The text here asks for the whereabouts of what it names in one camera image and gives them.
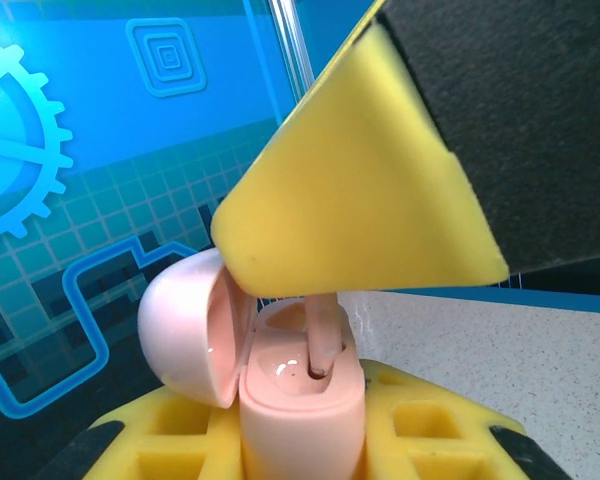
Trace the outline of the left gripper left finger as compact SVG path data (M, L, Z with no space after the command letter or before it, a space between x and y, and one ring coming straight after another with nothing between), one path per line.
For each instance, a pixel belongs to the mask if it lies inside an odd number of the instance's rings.
M243 479L238 403L151 391L96 420L37 479Z

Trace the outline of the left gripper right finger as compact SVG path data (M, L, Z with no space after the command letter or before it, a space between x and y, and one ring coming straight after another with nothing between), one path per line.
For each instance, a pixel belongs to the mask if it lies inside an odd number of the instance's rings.
M362 479L566 479L514 419L378 361L366 382Z

